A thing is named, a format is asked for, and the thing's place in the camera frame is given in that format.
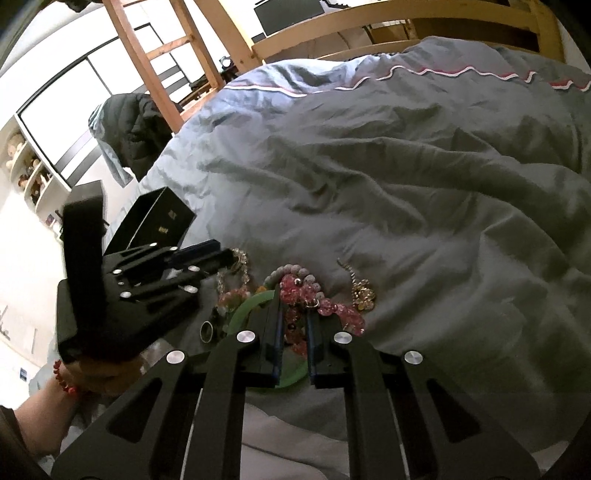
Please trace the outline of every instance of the person's arm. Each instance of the person's arm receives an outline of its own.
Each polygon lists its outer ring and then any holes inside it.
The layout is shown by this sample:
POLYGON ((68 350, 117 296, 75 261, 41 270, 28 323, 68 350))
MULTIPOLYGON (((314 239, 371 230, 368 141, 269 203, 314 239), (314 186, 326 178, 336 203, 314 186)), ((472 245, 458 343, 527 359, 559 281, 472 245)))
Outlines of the person's arm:
POLYGON ((77 405, 76 397, 52 378, 15 410, 22 439, 33 457, 59 454, 77 405))

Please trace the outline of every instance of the dark sleeve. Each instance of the dark sleeve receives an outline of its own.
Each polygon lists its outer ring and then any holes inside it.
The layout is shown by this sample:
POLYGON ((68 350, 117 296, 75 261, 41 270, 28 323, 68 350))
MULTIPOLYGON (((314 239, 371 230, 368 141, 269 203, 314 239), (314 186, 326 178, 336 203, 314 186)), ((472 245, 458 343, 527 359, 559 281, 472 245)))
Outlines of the dark sleeve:
POLYGON ((50 480, 25 447, 14 412, 2 406, 0 406, 0 478, 50 480))

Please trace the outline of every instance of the black box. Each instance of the black box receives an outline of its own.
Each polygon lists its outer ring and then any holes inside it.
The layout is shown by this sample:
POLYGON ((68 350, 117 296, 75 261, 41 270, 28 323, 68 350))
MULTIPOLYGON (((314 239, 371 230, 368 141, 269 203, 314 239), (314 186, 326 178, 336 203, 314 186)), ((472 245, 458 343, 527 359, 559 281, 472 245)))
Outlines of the black box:
POLYGON ((107 246, 105 255, 156 242, 160 247, 177 247, 195 214, 165 187, 139 197, 107 246))

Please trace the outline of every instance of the light blue garment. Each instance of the light blue garment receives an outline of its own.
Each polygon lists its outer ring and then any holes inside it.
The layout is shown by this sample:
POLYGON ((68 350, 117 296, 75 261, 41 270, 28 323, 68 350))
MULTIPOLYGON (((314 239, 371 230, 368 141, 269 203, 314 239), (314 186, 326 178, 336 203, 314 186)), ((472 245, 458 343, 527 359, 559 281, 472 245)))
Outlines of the light blue garment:
POLYGON ((119 185, 125 187, 133 177, 123 169, 115 150, 113 150, 113 148, 104 140, 105 127, 103 126, 103 119, 105 117, 105 103, 106 102, 101 103, 96 107, 95 111, 92 112, 92 115, 88 119, 88 129, 99 144, 100 151, 109 167, 111 175, 113 175, 113 178, 119 185))

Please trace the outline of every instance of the gold brooch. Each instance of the gold brooch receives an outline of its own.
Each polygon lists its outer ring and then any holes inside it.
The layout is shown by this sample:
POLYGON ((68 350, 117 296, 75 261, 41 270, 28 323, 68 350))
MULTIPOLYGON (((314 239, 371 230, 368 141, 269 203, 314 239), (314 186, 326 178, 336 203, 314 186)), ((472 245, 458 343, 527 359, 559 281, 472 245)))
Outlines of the gold brooch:
POLYGON ((349 275, 351 275, 353 305, 355 305, 360 312, 364 310, 366 312, 373 310, 375 306, 375 292, 369 288, 369 280, 364 278, 361 281, 357 281, 357 276, 355 275, 353 268, 351 268, 351 265, 341 262, 340 258, 337 258, 336 261, 342 268, 349 272, 349 275))

